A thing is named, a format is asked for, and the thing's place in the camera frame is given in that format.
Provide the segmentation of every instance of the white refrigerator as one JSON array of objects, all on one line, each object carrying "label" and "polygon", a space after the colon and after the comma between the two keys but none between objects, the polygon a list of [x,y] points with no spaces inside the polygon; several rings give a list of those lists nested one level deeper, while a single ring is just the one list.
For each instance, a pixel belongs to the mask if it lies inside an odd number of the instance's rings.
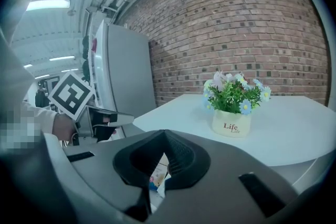
[{"label": "white refrigerator", "polygon": [[[96,52],[89,53],[96,105],[135,118],[155,109],[148,37],[103,20],[96,39]],[[114,139],[135,135],[133,128],[117,129]]]}]

